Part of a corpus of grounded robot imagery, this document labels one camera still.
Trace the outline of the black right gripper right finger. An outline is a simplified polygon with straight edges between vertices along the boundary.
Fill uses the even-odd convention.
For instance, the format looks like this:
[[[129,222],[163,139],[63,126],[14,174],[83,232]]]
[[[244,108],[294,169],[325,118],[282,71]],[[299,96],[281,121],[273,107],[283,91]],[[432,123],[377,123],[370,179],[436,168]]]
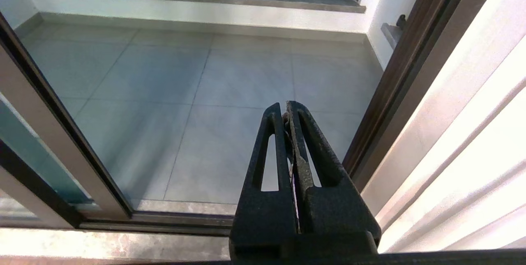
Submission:
[[[303,104],[287,103],[293,182],[303,233],[340,234],[381,229],[314,117]]]

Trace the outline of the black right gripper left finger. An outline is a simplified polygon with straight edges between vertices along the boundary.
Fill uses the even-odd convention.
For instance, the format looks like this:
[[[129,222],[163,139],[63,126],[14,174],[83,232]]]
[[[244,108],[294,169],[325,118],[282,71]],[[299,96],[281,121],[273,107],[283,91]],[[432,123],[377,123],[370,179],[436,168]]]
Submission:
[[[268,141],[275,137],[278,190],[261,190]],[[280,104],[263,113],[229,235],[231,254],[288,254],[297,234]]]

